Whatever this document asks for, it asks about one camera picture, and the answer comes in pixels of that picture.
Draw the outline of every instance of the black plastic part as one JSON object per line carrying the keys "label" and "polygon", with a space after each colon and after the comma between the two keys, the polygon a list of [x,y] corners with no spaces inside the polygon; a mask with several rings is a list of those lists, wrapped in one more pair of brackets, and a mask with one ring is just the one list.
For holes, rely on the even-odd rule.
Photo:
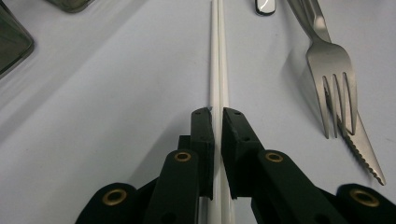
{"label": "black plastic part", "polygon": [[[142,223],[156,183],[157,179],[154,179],[138,190],[121,183],[110,184],[99,189],[82,210],[76,224]],[[114,189],[124,189],[127,197],[116,205],[104,204],[104,196]]]}
{"label": "black plastic part", "polygon": [[[107,205],[104,198],[111,190],[121,189],[126,192],[126,198],[118,204]],[[131,207],[133,207],[136,189],[127,184],[114,183],[99,189],[85,206],[84,210],[78,217],[77,224],[110,224],[132,223],[134,217],[131,216]]]}
{"label": "black plastic part", "polygon": [[340,212],[350,223],[396,223],[396,205],[373,189],[357,184],[343,185],[335,198]]}
{"label": "black plastic part", "polygon": [[0,78],[28,57],[34,40],[0,1]]}
{"label": "black plastic part", "polygon": [[264,150],[244,114],[224,108],[221,156],[230,186],[231,196],[252,197],[259,176],[257,153]]}
{"label": "black plastic part", "polygon": [[143,223],[197,223],[198,202],[198,155],[191,150],[173,151],[166,157]]}
{"label": "black plastic part", "polygon": [[258,159],[264,177],[262,190],[267,192],[281,223],[347,223],[289,156],[265,150]]}
{"label": "black plastic part", "polygon": [[189,149],[198,154],[200,196],[213,199],[215,137],[208,108],[191,113],[191,135],[181,135],[177,149]]}
{"label": "black plastic part", "polygon": [[276,209],[265,190],[257,190],[251,198],[251,209],[258,224],[281,223]]}

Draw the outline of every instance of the black clamp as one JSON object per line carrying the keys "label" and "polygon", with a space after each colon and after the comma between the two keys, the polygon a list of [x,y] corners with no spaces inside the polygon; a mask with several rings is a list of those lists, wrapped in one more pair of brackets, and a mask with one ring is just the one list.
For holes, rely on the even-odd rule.
{"label": "black clamp", "polygon": [[[191,114],[157,179],[141,189],[115,183],[97,191],[77,224],[196,224],[199,197],[212,199],[214,136],[210,111]],[[221,138],[233,199],[251,197],[259,224],[390,224],[396,206],[373,189],[349,184],[336,195],[315,187],[286,154],[266,150],[245,116],[224,108]]]}

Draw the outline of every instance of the screw hole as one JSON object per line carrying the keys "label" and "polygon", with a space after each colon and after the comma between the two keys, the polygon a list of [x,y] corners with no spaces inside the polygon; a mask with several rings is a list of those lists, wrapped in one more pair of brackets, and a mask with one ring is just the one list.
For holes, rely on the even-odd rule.
{"label": "screw hole", "polygon": [[175,160],[177,161],[189,161],[191,159],[191,154],[187,152],[179,152],[175,155]]}
{"label": "screw hole", "polygon": [[318,214],[318,215],[316,215],[316,216],[315,216],[315,221],[316,221],[318,224],[330,224],[330,223],[331,223],[330,220],[329,220],[329,218],[326,217],[326,216],[323,215],[323,214]]}
{"label": "screw hole", "polygon": [[283,161],[283,157],[275,152],[268,152],[267,154],[265,154],[265,158],[268,161],[273,161],[273,162]]}
{"label": "screw hole", "polygon": [[162,217],[161,217],[161,223],[163,224],[172,224],[176,222],[176,215],[174,213],[165,213]]}
{"label": "screw hole", "polygon": [[102,203],[114,206],[122,203],[126,199],[127,193],[124,189],[113,189],[108,191],[102,198]]}
{"label": "screw hole", "polygon": [[366,192],[361,189],[352,189],[349,192],[349,195],[358,203],[361,203],[363,205],[369,206],[369,207],[377,207],[379,206],[379,200],[370,194],[369,192]]}

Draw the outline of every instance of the stainless steel fork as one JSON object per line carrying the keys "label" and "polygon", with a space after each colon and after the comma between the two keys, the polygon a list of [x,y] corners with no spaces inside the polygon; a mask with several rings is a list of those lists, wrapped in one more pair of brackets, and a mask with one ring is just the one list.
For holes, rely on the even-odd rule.
{"label": "stainless steel fork", "polygon": [[[332,41],[330,40],[329,32],[318,4],[318,0],[302,0],[302,3],[304,5],[308,20],[316,33],[321,39],[331,43]],[[346,110],[349,108],[349,101],[346,100]],[[342,125],[340,114],[341,111],[339,108],[337,108],[337,121],[339,125]],[[363,123],[361,122],[361,116],[359,115],[359,112],[357,112],[357,114],[356,133],[352,135],[350,114],[346,113],[346,136],[344,136],[346,144],[352,151],[355,152],[357,157],[363,161],[364,165],[378,180],[378,182],[381,185],[386,185],[387,181],[385,180],[384,174],[382,173],[381,167],[379,166],[378,160],[376,159],[369,137],[364,130]]]}
{"label": "stainless steel fork", "polygon": [[294,15],[311,38],[312,44],[306,53],[309,69],[314,79],[320,113],[325,136],[329,138],[328,111],[326,105],[326,92],[328,91],[332,110],[334,136],[337,137],[337,107],[340,106],[343,136],[347,135],[346,129],[346,98],[349,99],[352,134],[356,132],[356,119],[358,113],[358,97],[355,73],[347,52],[338,45],[329,43],[320,38],[309,23],[300,0],[288,0]]}

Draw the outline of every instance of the fork handle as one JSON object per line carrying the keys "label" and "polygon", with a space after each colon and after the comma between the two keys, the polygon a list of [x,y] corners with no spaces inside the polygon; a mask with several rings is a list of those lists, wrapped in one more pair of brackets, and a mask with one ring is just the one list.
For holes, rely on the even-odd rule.
{"label": "fork handle", "polygon": [[303,27],[309,38],[311,38],[313,42],[322,40],[312,28],[308,18],[306,17],[304,8],[301,5],[300,0],[288,0],[288,2],[298,22],[300,23],[301,27]]}
{"label": "fork handle", "polygon": [[302,0],[302,4],[306,17],[317,35],[322,40],[332,43],[318,0]]}

